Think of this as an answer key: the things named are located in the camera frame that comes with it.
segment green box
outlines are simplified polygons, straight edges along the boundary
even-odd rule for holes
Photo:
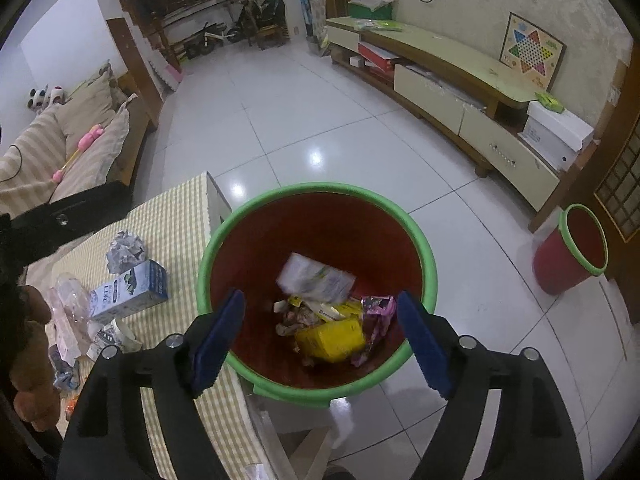
[[[392,4],[386,4],[376,10],[370,10],[358,4],[349,4],[349,16],[351,18],[365,18],[367,20],[390,20],[392,13]]]

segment green rim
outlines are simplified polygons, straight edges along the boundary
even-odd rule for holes
[[[574,239],[571,236],[571,232],[569,231],[569,225],[567,224],[567,217],[569,216],[569,211],[572,209],[582,209],[586,211],[591,219],[598,226],[598,231],[600,231],[600,238],[602,239],[602,245],[604,246],[604,265],[602,267],[596,267],[593,265],[587,258],[580,252],[578,245],[576,245]],[[600,221],[596,218],[596,215],[589,209],[587,206],[582,204],[571,204],[567,209],[562,211],[560,215],[560,220],[558,222],[558,229],[560,234],[562,235],[562,240],[564,240],[564,244],[567,246],[571,254],[574,256],[578,262],[580,262],[581,266],[587,269],[594,276],[601,275],[605,269],[607,268],[607,264],[609,263],[609,248],[607,247],[607,239],[604,235],[604,229],[600,224]]]
[[[231,213],[215,233],[213,233],[211,240],[205,249],[202,261],[200,262],[196,292],[198,314],[208,314],[212,311],[209,282],[213,262],[226,236],[234,227],[236,227],[236,225],[238,225],[238,222],[252,211],[269,202],[273,202],[274,200],[286,196],[310,192],[333,192],[355,196],[378,206],[380,209],[390,214],[404,228],[418,252],[418,257],[420,258],[420,264],[422,266],[421,300],[425,309],[429,313],[433,314],[436,305],[438,286],[436,265],[433,259],[433,253],[431,252],[431,247],[427,238],[425,238],[424,234],[418,227],[418,224],[396,204],[391,202],[391,200],[388,200],[377,193],[361,187],[350,186],[348,184],[337,184],[333,182],[309,182],[274,189],[257,196]],[[261,391],[264,391],[269,396],[273,396],[273,398],[313,404],[318,402],[328,402],[331,399],[352,396],[375,386],[398,370],[398,368],[400,368],[407,359],[411,357],[412,353],[409,343],[404,341],[389,359],[366,377],[353,381],[353,383],[343,384],[342,386],[337,386],[335,388],[322,388],[317,390],[293,388],[291,386],[275,383],[274,381],[271,381],[248,368],[235,356],[235,354],[233,354],[233,352],[229,352],[226,356],[226,362],[228,362],[242,377],[253,383],[255,386],[258,386]]]

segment blue gripper pad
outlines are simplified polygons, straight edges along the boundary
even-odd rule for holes
[[[191,360],[193,376],[191,390],[198,397],[213,386],[225,361],[226,354],[236,339],[244,319],[244,294],[234,290],[216,312],[210,332],[198,346]]]
[[[429,387],[436,390],[443,398],[449,399],[453,393],[453,383],[448,373],[449,359],[428,326],[429,316],[431,314],[408,292],[400,293],[398,322],[404,336],[414,351]]]

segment cabinet drawer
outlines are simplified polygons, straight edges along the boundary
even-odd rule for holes
[[[449,91],[402,65],[396,65],[394,90],[458,134],[464,108]]]
[[[544,162],[476,108],[465,106],[460,137],[484,155],[536,211],[558,185],[558,177]]]
[[[358,51],[358,43],[360,42],[359,34],[337,27],[327,27],[326,30],[331,43],[338,44],[354,52]]]

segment yellow checkered cloth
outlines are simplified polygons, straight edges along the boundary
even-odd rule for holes
[[[152,348],[171,333],[184,333],[198,315],[196,280],[198,265],[210,237],[207,193],[213,186],[206,173],[174,187],[129,213],[126,219],[105,227],[54,264],[52,275],[71,272],[87,290],[108,281],[105,253],[118,231],[128,229],[140,236],[147,256],[161,264],[168,275],[169,301],[126,318],[127,325],[144,348]],[[81,359],[82,382],[93,363]],[[142,390],[143,411],[149,441],[159,474],[175,479],[169,453],[158,421],[152,390]],[[263,463],[265,453],[249,419],[238,376],[227,364],[212,388],[196,400],[204,427],[232,480],[246,480],[245,468]]]

